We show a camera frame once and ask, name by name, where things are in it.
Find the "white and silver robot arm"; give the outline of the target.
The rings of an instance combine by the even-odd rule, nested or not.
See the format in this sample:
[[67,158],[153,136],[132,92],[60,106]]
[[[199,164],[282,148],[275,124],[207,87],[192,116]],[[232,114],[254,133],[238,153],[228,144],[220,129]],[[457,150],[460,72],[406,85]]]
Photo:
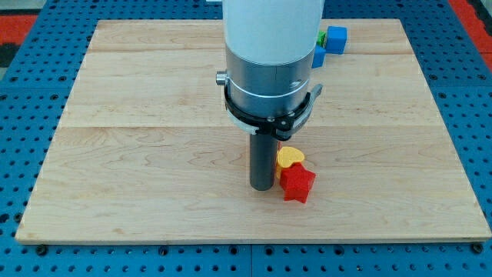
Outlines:
[[281,117],[304,101],[324,0],[224,0],[232,113]]

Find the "blue block behind arm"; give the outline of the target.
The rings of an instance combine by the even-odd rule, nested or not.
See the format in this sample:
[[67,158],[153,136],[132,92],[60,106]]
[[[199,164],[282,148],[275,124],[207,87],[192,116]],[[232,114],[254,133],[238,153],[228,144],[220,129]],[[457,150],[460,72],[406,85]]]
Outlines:
[[314,57],[311,67],[320,68],[324,64],[324,57],[326,55],[326,50],[324,47],[316,45],[314,49]]

